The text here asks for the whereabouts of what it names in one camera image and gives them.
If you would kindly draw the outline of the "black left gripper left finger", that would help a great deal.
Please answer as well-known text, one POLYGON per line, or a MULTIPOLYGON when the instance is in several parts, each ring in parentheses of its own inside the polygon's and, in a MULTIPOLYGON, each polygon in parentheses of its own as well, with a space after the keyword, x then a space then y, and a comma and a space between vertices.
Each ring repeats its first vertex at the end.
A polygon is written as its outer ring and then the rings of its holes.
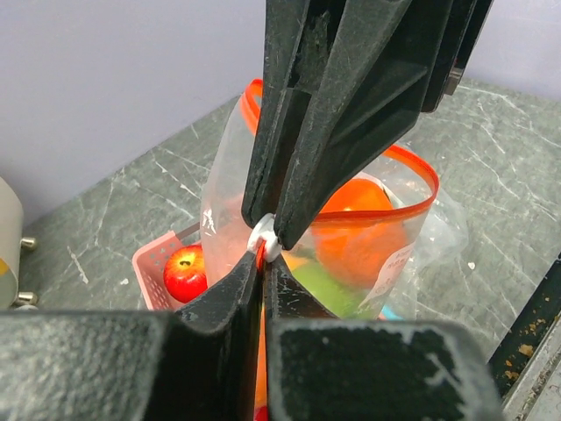
POLYGON ((261 267, 246 253, 178 311, 3 312, 2 419, 252 419, 261 267))

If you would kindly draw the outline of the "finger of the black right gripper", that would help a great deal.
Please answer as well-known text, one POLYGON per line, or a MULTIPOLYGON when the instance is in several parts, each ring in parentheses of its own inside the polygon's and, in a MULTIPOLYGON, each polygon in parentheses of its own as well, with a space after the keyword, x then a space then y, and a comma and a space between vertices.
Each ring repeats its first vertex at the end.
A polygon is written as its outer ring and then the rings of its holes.
POLYGON ((316 158, 304 151, 306 119, 344 15, 344 1, 268 1, 263 97, 241 206, 250 227, 266 214, 288 225, 316 158))

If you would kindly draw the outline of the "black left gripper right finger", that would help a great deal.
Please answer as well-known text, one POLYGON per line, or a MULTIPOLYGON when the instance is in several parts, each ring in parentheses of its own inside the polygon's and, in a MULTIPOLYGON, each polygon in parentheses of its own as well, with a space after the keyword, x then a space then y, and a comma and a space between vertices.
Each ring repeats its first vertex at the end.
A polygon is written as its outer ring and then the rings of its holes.
POLYGON ((270 419, 502 419, 461 325, 334 318, 283 260, 266 265, 264 283, 270 419))

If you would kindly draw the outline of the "green apple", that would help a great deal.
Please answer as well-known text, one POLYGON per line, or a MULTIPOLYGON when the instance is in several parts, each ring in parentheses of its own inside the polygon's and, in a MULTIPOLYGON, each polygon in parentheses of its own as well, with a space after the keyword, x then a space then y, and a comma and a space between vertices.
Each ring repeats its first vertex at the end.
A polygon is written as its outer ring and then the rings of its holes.
POLYGON ((320 264, 312 261, 292 270, 294 278, 327 310, 339 318, 375 319, 373 311, 360 306, 363 291, 344 286, 320 264))

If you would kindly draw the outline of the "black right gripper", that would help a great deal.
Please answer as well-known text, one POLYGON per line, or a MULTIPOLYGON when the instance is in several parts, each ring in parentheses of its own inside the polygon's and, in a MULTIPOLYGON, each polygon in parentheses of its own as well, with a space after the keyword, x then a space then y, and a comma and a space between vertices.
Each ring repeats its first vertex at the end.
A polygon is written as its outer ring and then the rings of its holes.
POLYGON ((344 1, 306 119, 308 187, 274 230, 292 248, 335 190, 433 112, 459 85, 493 0, 344 1))

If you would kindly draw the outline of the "clear bag orange zipper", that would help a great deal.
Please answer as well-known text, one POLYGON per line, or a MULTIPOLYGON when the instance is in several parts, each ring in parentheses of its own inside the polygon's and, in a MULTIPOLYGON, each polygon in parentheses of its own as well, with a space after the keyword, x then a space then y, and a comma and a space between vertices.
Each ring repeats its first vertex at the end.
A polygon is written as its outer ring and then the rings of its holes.
MULTIPOLYGON (((263 84, 238 99, 202 191, 200 235, 209 284, 245 253, 251 229, 241 204, 263 84)), ((467 245, 463 207, 436 171, 393 145, 337 190, 296 245, 283 253, 293 277, 339 318, 413 319, 419 273, 467 245)))

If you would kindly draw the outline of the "orange persimmon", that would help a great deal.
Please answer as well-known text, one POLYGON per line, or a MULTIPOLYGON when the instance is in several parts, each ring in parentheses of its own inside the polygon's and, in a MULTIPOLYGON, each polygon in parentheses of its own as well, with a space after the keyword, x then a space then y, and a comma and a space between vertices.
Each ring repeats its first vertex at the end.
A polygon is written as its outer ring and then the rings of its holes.
MULTIPOLYGON (((390 211, 394 208, 375 182, 355 178, 342 186, 324 205, 322 214, 390 211)), ((356 218, 341 224, 311 226, 316 257, 338 281, 355 289, 371 289, 387 259, 408 245, 399 221, 357 225, 356 218)))

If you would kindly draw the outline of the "pink perforated plastic basket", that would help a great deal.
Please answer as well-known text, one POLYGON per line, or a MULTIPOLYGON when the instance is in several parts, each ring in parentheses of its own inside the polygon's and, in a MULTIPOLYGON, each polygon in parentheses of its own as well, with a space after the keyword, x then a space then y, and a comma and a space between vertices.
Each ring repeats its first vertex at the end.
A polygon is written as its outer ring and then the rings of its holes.
POLYGON ((200 242, 200 225, 167 232, 142 246, 132 256, 132 266, 149 310, 178 310, 184 303, 169 294, 164 282, 164 269, 173 253, 184 246, 200 242))

